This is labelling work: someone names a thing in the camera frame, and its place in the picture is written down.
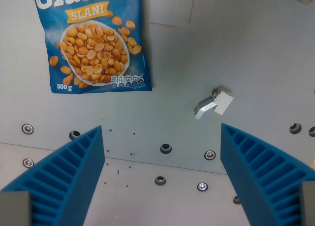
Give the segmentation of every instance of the peanut bag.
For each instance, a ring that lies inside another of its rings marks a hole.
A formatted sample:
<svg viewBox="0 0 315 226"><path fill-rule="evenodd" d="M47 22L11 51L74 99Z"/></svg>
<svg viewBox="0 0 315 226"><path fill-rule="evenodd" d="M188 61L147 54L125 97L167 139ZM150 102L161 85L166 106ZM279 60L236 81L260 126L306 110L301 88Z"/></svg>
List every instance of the peanut bag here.
<svg viewBox="0 0 315 226"><path fill-rule="evenodd" d="M151 91L140 0L35 0L54 93Z"/></svg>

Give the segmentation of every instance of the screw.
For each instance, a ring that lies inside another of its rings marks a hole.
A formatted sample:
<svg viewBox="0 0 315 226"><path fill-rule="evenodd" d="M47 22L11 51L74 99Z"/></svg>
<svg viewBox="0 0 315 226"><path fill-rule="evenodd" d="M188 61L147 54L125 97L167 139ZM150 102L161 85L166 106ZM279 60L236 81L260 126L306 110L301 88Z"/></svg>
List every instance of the screw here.
<svg viewBox="0 0 315 226"><path fill-rule="evenodd" d="M27 134L27 135L30 135L34 132L34 128L30 124L23 124L22 125L22 132Z"/></svg>
<svg viewBox="0 0 315 226"><path fill-rule="evenodd" d="M197 186L198 191L205 192L208 189L208 184L206 183L199 183Z"/></svg>
<svg viewBox="0 0 315 226"><path fill-rule="evenodd" d="M204 157L206 160L211 161L216 157L216 153L214 151L207 151Z"/></svg>
<svg viewBox="0 0 315 226"><path fill-rule="evenodd" d="M32 161L31 159L24 159L22 163L26 168L31 168L34 165L34 161Z"/></svg>

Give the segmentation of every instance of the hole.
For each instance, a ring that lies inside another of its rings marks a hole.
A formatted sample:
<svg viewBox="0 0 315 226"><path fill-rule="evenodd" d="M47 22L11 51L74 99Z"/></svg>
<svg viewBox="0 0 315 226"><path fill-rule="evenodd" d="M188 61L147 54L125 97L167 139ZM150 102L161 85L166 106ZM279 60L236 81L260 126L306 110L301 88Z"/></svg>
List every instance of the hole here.
<svg viewBox="0 0 315 226"><path fill-rule="evenodd" d="M78 131L73 131L73 134L74 134L75 136L81 135L81 133L79 133Z"/></svg>
<svg viewBox="0 0 315 226"><path fill-rule="evenodd" d="M297 126L297 124L293 124L293 125L290 127L290 129L295 129L296 126Z"/></svg>

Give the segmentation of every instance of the peanut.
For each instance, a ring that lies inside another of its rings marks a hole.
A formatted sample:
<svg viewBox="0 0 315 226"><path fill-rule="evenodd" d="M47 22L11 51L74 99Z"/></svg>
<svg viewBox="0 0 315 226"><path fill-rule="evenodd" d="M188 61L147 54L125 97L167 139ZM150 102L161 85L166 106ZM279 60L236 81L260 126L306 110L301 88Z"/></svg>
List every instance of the peanut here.
<svg viewBox="0 0 315 226"><path fill-rule="evenodd" d="M102 76L102 74L101 74L101 73L98 73L98 74L93 74L93 75L91 76L91 79L92 79L92 81L95 81L95 80L100 79L100 78L101 78L101 76Z"/></svg>
<svg viewBox="0 0 315 226"><path fill-rule="evenodd" d="M136 40L135 40L134 38L132 38L132 37L129 37L129 38L128 38L128 42L129 42L129 44L130 44L132 47L134 47L134 46L137 45Z"/></svg>
<svg viewBox="0 0 315 226"><path fill-rule="evenodd" d="M90 79L91 79L91 76L87 75L86 73L83 73L83 74L82 74L82 79L83 79L83 80L90 80Z"/></svg>
<svg viewBox="0 0 315 226"><path fill-rule="evenodd" d="M136 54L139 54L139 53L140 53L141 49L142 49L142 46L141 46L141 45L136 45L135 47L133 47L133 49L132 49L131 52L132 52L134 55L136 55Z"/></svg>
<svg viewBox="0 0 315 226"><path fill-rule="evenodd" d="M127 20L126 26L127 26L129 29L135 29L135 28L136 28L135 23L134 23L133 21L130 21L130 20Z"/></svg>
<svg viewBox="0 0 315 226"><path fill-rule="evenodd" d="M77 25L77 30L79 31L79 32L84 32L84 29L85 29L85 27L82 25L82 24L79 24L79 25Z"/></svg>
<svg viewBox="0 0 315 226"><path fill-rule="evenodd" d="M73 79L73 73L71 73L68 77L66 77L66 78L63 79L63 84L69 86L70 83L71 83L71 81L72 81L72 79Z"/></svg>
<svg viewBox="0 0 315 226"><path fill-rule="evenodd" d="M81 82L80 84L79 84L79 88L86 88L86 87L88 87L89 85L88 84L86 84L85 82Z"/></svg>
<svg viewBox="0 0 315 226"><path fill-rule="evenodd" d="M120 17L113 17L113 19L112 19L112 22L113 22L113 24L115 24L115 25L120 25L121 23L123 23L122 22L122 19L120 18Z"/></svg>
<svg viewBox="0 0 315 226"><path fill-rule="evenodd" d="M49 63L51 66L56 66L58 63L58 57L57 56L50 57Z"/></svg>
<svg viewBox="0 0 315 226"><path fill-rule="evenodd" d="M64 74L71 74L71 73L72 73L72 70L71 70L69 67L67 67L67 66L62 66L62 67L60 68L60 70L61 70L61 72L63 72Z"/></svg>
<svg viewBox="0 0 315 226"><path fill-rule="evenodd" d="M129 35L130 34L130 31L127 28L125 28L125 27L122 27L121 29L118 29L118 31L121 34L125 34L125 35Z"/></svg>
<svg viewBox="0 0 315 226"><path fill-rule="evenodd" d="M78 34L78 30L75 27L71 27L67 31L67 35L70 37L75 37Z"/></svg>
<svg viewBox="0 0 315 226"><path fill-rule="evenodd" d="M75 70L75 73L78 74L78 75L82 75L83 74L81 69L79 69L78 67L75 67L74 70Z"/></svg>
<svg viewBox="0 0 315 226"><path fill-rule="evenodd" d="M111 78L110 75L106 75L104 79L104 83L110 83L110 78Z"/></svg>
<svg viewBox="0 0 315 226"><path fill-rule="evenodd" d="M78 78L77 76L75 76L74 80L73 80L73 83L75 85L79 85L82 81L80 80L80 78Z"/></svg>

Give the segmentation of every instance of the roasted peanut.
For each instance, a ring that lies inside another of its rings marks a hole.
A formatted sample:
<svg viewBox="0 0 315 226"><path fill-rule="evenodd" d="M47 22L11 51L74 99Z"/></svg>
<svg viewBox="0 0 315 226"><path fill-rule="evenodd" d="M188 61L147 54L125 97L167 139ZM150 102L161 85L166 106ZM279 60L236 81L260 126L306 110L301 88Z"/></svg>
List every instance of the roasted peanut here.
<svg viewBox="0 0 315 226"><path fill-rule="evenodd" d="M51 66L56 66L58 63L58 57L57 56L50 57L49 63Z"/></svg>
<svg viewBox="0 0 315 226"><path fill-rule="evenodd" d="M88 58L89 60L93 59L95 56L96 56L95 50L90 50L90 51L88 52L88 54L87 54L87 58Z"/></svg>
<svg viewBox="0 0 315 226"><path fill-rule="evenodd" d="M114 56L115 59L120 60L121 54L120 54L118 49L113 49L112 50L112 55Z"/></svg>
<svg viewBox="0 0 315 226"><path fill-rule="evenodd" d="M117 41L115 48L119 51L121 51L123 49L123 43L119 40Z"/></svg>
<svg viewBox="0 0 315 226"><path fill-rule="evenodd" d="M108 62L105 58L101 59L100 64L103 66L103 68L107 68Z"/></svg>
<svg viewBox="0 0 315 226"><path fill-rule="evenodd" d="M106 75L104 79L104 83L110 83L111 75Z"/></svg>
<svg viewBox="0 0 315 226"><path fill-rule="evenodd" d="M125 27L122 27L121 29L118 29L118 31L120 32L120 34L124 34L124 35L129 35L130 34L130 31L125 28Z"/></svg>
<svg viewBox="0 0 315 226"><path fill-rule="evenodd" d="M94 72L95 74L101 73L102 70L103 70L103 66L102 66L101 64L95 65L95 67L93 68L93 72Z"/></svg>
<svg viewBox="0 0 315 226"><path fill-rule="evenodd" d="M135 28L136 28L135 23L134 23L133 21L130 21L130 20L127 20L126 26L127 26L129 29L135 29Z"/></svg>
<svg viewBox="0 0 315 226"><path fill-rule="evenodd" d="M93 75L91 76L91 80L92 80L92 81L98 80L98 79L101 78L101 76L102 76L101 73L93 74Z"/></svg>
<svg viewBox="0 0 315 226"><path fill-rule="evenodd" d="M101 26L97 26L95 28L96 30L96 35L99 36L99 37L103 37L104 36L104 31L103 31L103 28Z"/></svg>
<svg viewBox="0 0 315 226"><path fill-rule="evenodd" d="M103 43L97 43L94 49L99 52L103 50L104 46Z"/></svg>
<svg viewBox="0 0 315 226"><path fill-rule="evenodd" d="M89 38L89 39L88 39L88 45L94 47L94 46L96 46L96 41L93 40L92 38Z"/></svg>
<svg viewBox="0 0 315 226"><path fill-rule="evenodd" d="M63 79L63 84L69 86L70 83L71 83L71 81L72 81L72 79L73 79L73 73L71 73L68 77L66 77L66 78Z"/></svg>
<svg viewBox="0 0 315 226"><path fill-rule="evenodd" d="M99 79L99 83L103 82L104 78L105 78L105 75L101 76L101 78Z"/></svg>
<svg viewBox="0 0 315 226"><path fill-rule="evenodd" d="M82 75L83 74L81 69L79 69L78 67L75 67L74 70L75 70L75 73L78 74L78 75Z"/></svg>
<svg viewBox="0 0 315 226"><path fill-rule="evenodd" d="M71 74L72 73L72 70L69 67L67 67L67 66L62 66L60 68L60 71L65 73L65 74Z"/></svg>
<svg viewBox="0 0 315 226"><path fill-rule="evenodd" d="M74 55L74 56L73 56L73 59L74 59L74 61L75 61L77 64L80 64L80 63L81 63L81 61L80 61L80 59L79 59L79 57L78 57L77 55Z"/></svg>
<svg viewBox="0 0 315 226"><path fill-rule="evenodd" d="M114 34L114 30L111 29L111 28L105 28L105 29L104 29L104 33L105 33L106 35L113 35L113 34Z"/></svg>
<svg viewBox="0 0 315 226"><path fill-rule="evenodd" d="M122 63L127 63L128 62L128 58L127 58L127 56L126 55L122 55L121 57L120 57L120 61L122 62Z"/></svg>
<svg viewBox="0 0 315 226"><path fill-rule="evenodd" d="M104 43L104 39L100 36L94 35L92 36L93 40L95 40L97 43Z"/></svg>
<svg viewBox="0 0 315 226"><path fill-rule="evenodd" d="M71 27L67 31L67 35L70 37L75 37L78 34L78 30L75 27Z"/></svg>
<svg viewBox="0 0 315 226"><path fill-rule="evenodd" d="M129 44L130 44L132 47L134 47L134 46L137 45L136 40L135 40L134 38L132 38L132 37L129 37L129 38L128 38L128 42L129 42Z"/></svg>
<svg viewBox="0 0 315 226"><path fill-rule="evenodd" d="M114 69L116 69L117 71L120 71L120 63L118 61L114 62Z"/></svg>
<svg viewBox="0 0 315 226"><path fill-rule="evenodd" d="M73 46L68 46L67 51L69 52L70 55L74 55L74 47Z"/></svg>
<svg viewBox="0 0 315 226"><path fill-rule="evenodd" d="M85 28L84 33L87 36L87 38L91 38L93 36L93 33L89 28Z"/></svg>
<svg viewBox="0 0 315 226"><path fill-rule="evenodd" d="M84 29L85 29L85 27L84 27L82 24L77 25L77 30L78 30L79 32L84 33Z"/></svg>
<svg viewBox="0 0 315 226"><path fill-rule="evenodd" d="M122 34L121 35L122 36L122 39L124 40L124 42L128 42L128 37L125 35L125 34Z"/></svg>
<svg viewBox="0 0 315 226"><path fill-rule="evenodd" d="M122 22L122 19L120 18L120 17L113 17L113 19L112 19L112 22L113 22L113 24L115 24L115 25L120 25L121 23L123 23Z"/></svg>
<svg viewBox="0 0 315 226"><path fill-rule="evenodd" d="M82 79L83 79L83 80L90 80L90 79L91 79L91 76L87 75L86 73L83 73L83 74L82 74Z"/></svg>
<svg viewBox="0 0 315 226"><path fill-rule="evenodd" d="M136 54L139 54L139 53L140 53L141 49L142 49L142 46L141 46L141 45L136 45L135 47L133 47L133 49L132 49L131 52L132 52L134 55L136 55Z"/></svg>
<svg viewBox="0 0 315 226"><path fill-rule="evenodd" d="M73 84L74 85L79 85L82 81L80 80L80 78L78 78L77 76L75 76L74 80L73 80Z"/></svg>
<svg viewBox="0 0 315 226"><path fill-rule="evenodd" d="M87 75L92 76L93 75L93 67L87 66Z"/></svg>
<svg viewBox="0 0 315 226"><path fill-rule="evenodd" d="M86 87L88 87L89 85L88 84L86 84L85 82L81 82L80 84L79 84L79 88L86 88Z"/></svg>
<svg viewBox="0 0 315 226"><path fill-rule="evenodd" d="M72 66L76 67L78 66L78 64L76 63L76 61L72 60L72 59L68 59L69 64L71 64Z"/></svg>
<svg viewBox="0 0 315 226"><path fill-rule="evenodd" d="M63 51L67 51L68 45L66 43L61 42L60 46L63 49Z"/></svg>

